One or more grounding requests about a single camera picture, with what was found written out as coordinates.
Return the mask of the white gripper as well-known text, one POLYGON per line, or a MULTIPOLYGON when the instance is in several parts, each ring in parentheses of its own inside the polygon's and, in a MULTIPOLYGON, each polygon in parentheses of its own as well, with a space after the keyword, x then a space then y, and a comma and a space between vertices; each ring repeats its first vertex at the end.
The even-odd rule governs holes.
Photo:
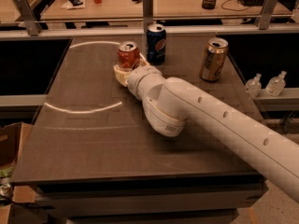
POLYGON ((163 75, 139 53, 139 66, 132 71, 131 68, 122 69, 118 64, 113 66, 115 78, 127 87, 129 92, 137 99, 142 100, 150 89, 163 84, 163 75))

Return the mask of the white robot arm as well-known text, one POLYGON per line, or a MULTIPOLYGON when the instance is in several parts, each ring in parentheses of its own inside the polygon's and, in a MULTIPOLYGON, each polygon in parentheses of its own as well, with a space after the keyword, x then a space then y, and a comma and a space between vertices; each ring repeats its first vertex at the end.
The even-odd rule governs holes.
POLYGON ((144 60, 113 66, 116 79, 142 102, 151 127, 175 137, 191 119, 299 202, 299 145, 189 82, 165 78, 144 60))

